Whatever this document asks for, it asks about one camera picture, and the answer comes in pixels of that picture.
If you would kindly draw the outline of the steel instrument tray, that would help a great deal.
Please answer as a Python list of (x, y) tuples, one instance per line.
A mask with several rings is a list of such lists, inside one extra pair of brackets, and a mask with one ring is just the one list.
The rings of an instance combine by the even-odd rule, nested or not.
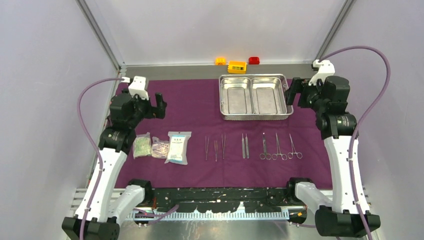
[(219, 109), (227, 121), (279, 121), (294, 113), (286, 104), (283, 74), (227, 74), (218, 79)]

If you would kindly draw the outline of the steel surgical forceps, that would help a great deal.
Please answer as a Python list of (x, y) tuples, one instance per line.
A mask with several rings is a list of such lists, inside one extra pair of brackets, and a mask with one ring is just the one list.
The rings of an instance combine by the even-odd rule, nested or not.
[(289, 139), (290, 139), (290, 145), (291, 145), (291, 152), (287, 153), (287, 158), (288, 159), (293, 159), (293, 158), (302, 159), (303, 154), (301, 152), (296, 151), (294, 141), (293, 141), (291, 134), (289, 134)]

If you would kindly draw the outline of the purple cloth wrap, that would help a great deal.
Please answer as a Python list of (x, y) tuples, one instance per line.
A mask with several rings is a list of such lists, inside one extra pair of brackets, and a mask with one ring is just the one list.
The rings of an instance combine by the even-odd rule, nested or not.
[[(165, 163), (153, 157), (129, 155), (120, 170), (115, 186), (123, 188), (132, 179), (150, 181), (155, 188), (209, 187), (284, 187), (291, 177), (309, 178), (318, 188), (331, 189), (329, 158), (315, 113), (296, 107), (285, 120), (229, 121), (219, 108), (216, 79), (159, 80), (148, 85), (151, 94), (161, 93), (167, 103), (164, 119), (145, 119), (137, 134), (149, 132), (167, 140), (168, 132), (191, 132), (187, 145), (187, 165)], [(265, 133), (269, 154), (276, 153), (276, 135), (283, 154), (291, 152), (291, 134), (302, 159), (260, 159)], [(225, 157), (222, 159), (221, 135), (226, 134)], [(249, 158), (242, 157), (242, 134), (248, 136)], [(209, 137), (205, 160), (205, 136)], [(214, 141), (218, 142), (215, 162)]]

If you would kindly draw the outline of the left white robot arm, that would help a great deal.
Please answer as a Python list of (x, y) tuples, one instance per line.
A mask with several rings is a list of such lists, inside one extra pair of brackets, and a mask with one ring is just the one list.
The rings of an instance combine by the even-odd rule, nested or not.
[(136, 127), (144, 119), (164, 119), (167, 103), (155, 93), (156, 106), (149, 98), (122, 92), (109, 104), (110, 126), (100, 135), (96, 170), (82, 203), (73, 217), (65, 217), (62, 229), (71, 240), (116, 240), (121, 224), (133, 209), (153, 202), (150, 181), (133, 179), (124, 192), (111, 201), (117, 178), (136, 139)]

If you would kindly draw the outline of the green packet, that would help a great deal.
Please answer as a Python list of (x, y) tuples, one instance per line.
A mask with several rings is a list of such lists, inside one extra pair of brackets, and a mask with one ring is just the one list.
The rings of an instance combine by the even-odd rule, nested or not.
[(151, 147), (152, 140), (149, 132), (137, 135), (132, 146), (133, 158), (151, 156)]

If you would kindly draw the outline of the steel surgical scissors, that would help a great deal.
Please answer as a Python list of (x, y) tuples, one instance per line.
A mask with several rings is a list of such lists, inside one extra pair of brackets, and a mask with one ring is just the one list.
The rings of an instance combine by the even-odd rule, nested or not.
[(281, 151), (279, 136), (277, 133), (275, 133), (275, 142), (276, 142), (276, 153), (271, 155), (271, 159), (276, 161), (278, 158), (281, 158), (283, 161), (286, 161), (288, 157), (286, 154), (282, 153)]
[(267, 142), (266, 142), (266, 136), (265, 133), (262, 133), (262, 147), (263, 147), (263, 152), (259, 155), (261, 160), (271, 160), (272, 159), (272, 155), (270, 153), (268, 153), (267, 151)]

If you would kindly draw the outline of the white sterile pouch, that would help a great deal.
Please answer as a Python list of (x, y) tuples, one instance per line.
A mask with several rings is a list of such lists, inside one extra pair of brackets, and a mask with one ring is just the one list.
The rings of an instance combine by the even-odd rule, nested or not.
[(178, 165), (187, 165), (188, 141), (192, 136), (191, 131), (169, 131), (169, 149), (165, 164), (173, 163)]

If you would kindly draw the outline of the orange yellow toy block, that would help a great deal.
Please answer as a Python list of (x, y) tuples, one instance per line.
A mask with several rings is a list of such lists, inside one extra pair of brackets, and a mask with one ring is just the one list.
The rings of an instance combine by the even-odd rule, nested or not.
[(227, 65), (227, 72), (229, 74), (244, 75), (247, 72), (247, 62), (230, 60)]

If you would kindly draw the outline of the pink clear packet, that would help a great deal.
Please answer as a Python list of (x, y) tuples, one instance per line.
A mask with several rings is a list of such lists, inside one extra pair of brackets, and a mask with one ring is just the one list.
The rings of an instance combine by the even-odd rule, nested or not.
[(151, 156), (157, 159), (166, 159), (170, 148), (168, 140), (160, 140), (158, 137), (152, 137)]

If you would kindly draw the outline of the steel tweezers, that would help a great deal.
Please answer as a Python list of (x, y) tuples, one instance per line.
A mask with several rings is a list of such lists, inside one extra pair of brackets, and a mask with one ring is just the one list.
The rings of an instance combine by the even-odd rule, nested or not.
[(208, 160), (208, 153), (209, 153), (209, 144), (210, 144), (210, 138), (208, 136), (205, 136), (205, 160)]
[(225, 146), (226, 146), (226, 134), (221, 135), (221, 152), (222, 152), (222, 159), (225, 159)]

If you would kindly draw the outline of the steel tissue forceps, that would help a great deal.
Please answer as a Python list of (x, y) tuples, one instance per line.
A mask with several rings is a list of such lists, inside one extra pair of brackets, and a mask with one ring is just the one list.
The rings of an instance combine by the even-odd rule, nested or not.
[(214, 141), (214, 159), (215, 159), (215, 162), (218, 161), (218, 150), (219, 150), (218, 141), (215, 140)]

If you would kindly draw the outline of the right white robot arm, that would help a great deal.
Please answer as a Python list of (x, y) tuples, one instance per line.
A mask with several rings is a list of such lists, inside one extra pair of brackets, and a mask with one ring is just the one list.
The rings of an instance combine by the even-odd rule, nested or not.
[(332, 197), (325, 196), (310, 178), (291, 177), (285, 198), (291, 205), (305, 204), (314, 214), (315, 227), (323, 237), (369, 237), (381, 225), (366, 200), (358, 164), (357, 119), (347, 111), (349, 81), (328, 76), (313, 82), (295, 77), (285, 91), (291, 106), (299, 96), (298, 106), (315, 112), (330, 162)]

